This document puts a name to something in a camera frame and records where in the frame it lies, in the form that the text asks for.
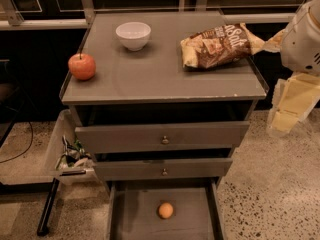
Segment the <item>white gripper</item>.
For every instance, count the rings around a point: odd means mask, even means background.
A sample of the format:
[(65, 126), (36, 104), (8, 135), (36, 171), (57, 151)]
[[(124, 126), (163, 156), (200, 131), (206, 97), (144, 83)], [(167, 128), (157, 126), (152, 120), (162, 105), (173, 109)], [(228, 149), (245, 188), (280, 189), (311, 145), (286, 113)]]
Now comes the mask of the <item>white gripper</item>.
[[(292, 71), (320, 74), (320, 1), (304, 4), (285, 30), (264, 43), (263, 50), (280, 51), (282, 64)], [(320, 101), (320, 77), (306, 73), (277, 81), (267, 119), (270, 136), (289, 134)]]

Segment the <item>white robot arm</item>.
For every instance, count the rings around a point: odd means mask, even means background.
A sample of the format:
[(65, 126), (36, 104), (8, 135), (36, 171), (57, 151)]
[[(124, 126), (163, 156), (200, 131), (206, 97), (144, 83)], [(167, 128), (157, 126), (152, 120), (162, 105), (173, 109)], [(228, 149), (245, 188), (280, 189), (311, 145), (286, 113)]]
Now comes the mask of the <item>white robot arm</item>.
[(264, 50), (279, 52), (282, 65), (293, 72), (287, 80), (277, 81), (267, 119), (267, 132), (282, 137), (320, 100), (320, 0), (303, 4)]

